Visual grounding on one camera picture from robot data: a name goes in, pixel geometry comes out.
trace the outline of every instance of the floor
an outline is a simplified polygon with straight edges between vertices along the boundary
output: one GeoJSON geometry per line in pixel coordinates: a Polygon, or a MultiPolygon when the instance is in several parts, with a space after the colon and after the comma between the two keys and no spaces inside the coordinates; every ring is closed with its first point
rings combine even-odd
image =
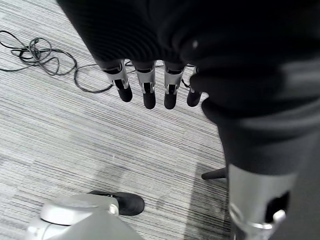
{"type": "MultiPolygon", "coordinates": [[[[79,66],[94,63],[54,0],[0,0],[0,30],[25,44],[46,38],[79,66]]],[[[70,61],[59,57],[67,69],[70,61]]],[[[21,66],[0,46],[0,68],[21,66]]],[[[187,68],[184,79],[191,74],[187,68]]],[[[0,239],[23,239],[45,201],[91,190],[141,195],[145,211],[121,218],[146,240],[228,239],[226,182],[200,177],[224,166],[217,129],[200,106],[187,106],[184,86],[176,107],[165,109],[163,78],[158,68],[157,104],[148,110],[135,73],[129,75],[133,99],[125,103],[115,88],[81,91],[73,72],[0,71],[0,239]]],[[[107,84],[97,67],[82,70],[79,79],[87,87],[107,84]]]]}

